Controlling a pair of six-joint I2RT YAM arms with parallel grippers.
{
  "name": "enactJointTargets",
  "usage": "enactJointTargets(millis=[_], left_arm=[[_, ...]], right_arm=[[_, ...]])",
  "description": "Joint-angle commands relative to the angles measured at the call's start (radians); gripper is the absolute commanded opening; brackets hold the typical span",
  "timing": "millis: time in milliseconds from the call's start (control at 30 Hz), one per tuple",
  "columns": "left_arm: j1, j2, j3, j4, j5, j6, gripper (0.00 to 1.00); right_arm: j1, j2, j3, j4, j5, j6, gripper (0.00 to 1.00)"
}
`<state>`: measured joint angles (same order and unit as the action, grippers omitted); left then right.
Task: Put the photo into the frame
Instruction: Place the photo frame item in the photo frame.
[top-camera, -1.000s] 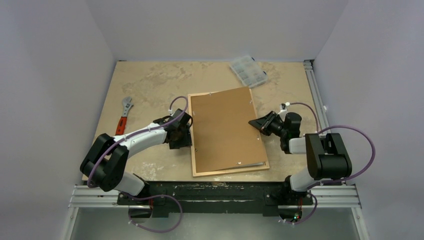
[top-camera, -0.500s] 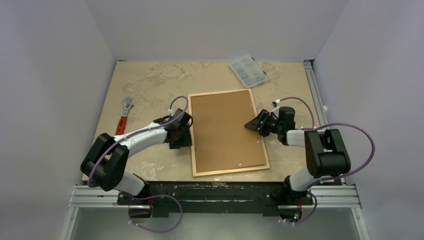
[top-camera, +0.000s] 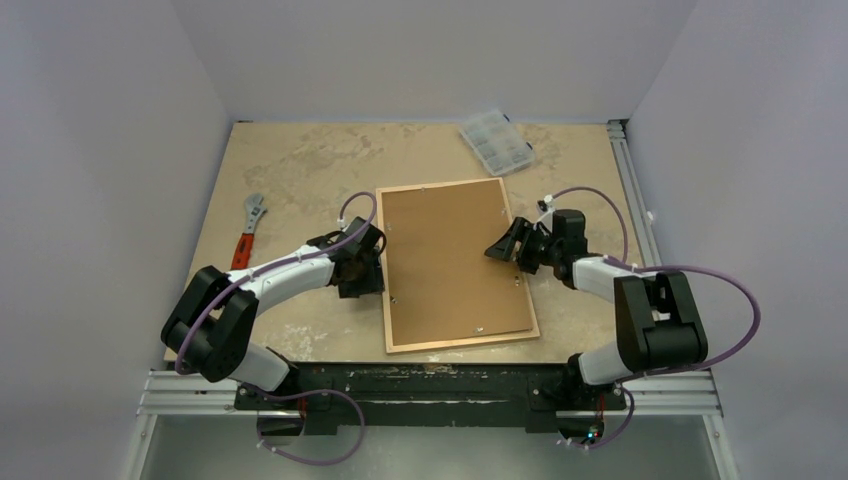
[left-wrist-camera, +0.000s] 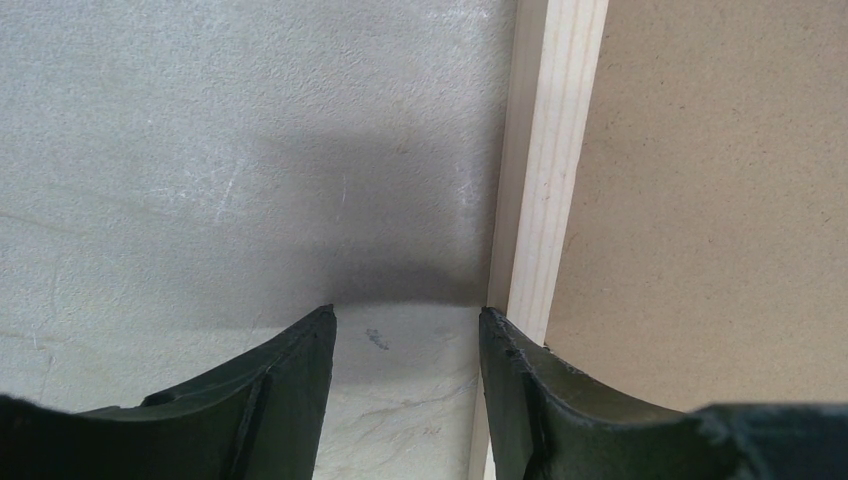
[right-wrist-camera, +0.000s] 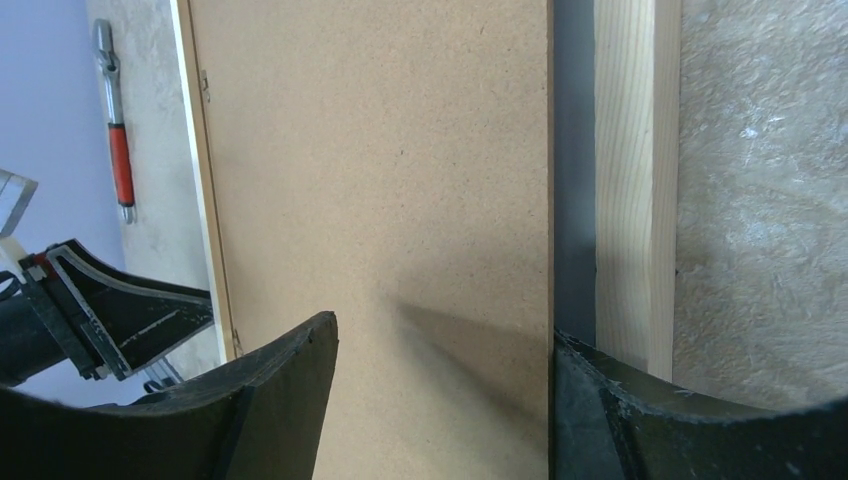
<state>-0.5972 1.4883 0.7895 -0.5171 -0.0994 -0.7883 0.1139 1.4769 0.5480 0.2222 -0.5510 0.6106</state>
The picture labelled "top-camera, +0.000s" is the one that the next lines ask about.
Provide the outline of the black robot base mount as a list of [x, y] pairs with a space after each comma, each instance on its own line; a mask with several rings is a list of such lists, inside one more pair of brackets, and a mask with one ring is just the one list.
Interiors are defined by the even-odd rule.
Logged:
[[269, 395], [239, 385], [235, 407], [285, 412], [307, 435], [340, 426], [512, 427], [585, 434], [627, 406], [612, 385], [582, 382], [569, 363], [300, 362]]

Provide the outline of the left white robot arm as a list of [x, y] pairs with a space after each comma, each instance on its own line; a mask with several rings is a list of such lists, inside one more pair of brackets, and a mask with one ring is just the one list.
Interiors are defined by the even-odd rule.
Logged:
[[259, 388], [272, 408], [297, 399], [294, 366], [283, 355], [252, 342], [255, 321], [304, 292], [336, 288], [340, 298], [384, 290], [380, 256], [385, 234], [357, 217], [342, 230], [308, 240], [289, 255], [257, 267], [195, 273], [166, 320], [162, 343], [179, 358], [176, 368], [210, 382], [232, 379]]

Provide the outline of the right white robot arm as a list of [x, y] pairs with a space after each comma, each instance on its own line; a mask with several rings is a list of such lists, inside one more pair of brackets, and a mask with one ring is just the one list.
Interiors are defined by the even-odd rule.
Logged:
[[708, 340], [684, 273], [638, 273], [589, 251], [582, 212], [557, 209], [549, 217], [548, 223], [516, 218], [484, 254], [528, 274], [549, 267], [565, 287], [613, 305], [614, 341], [569, 359], [561, 381], [569, 404], [588, 405], [601, 385], [705, 360]]

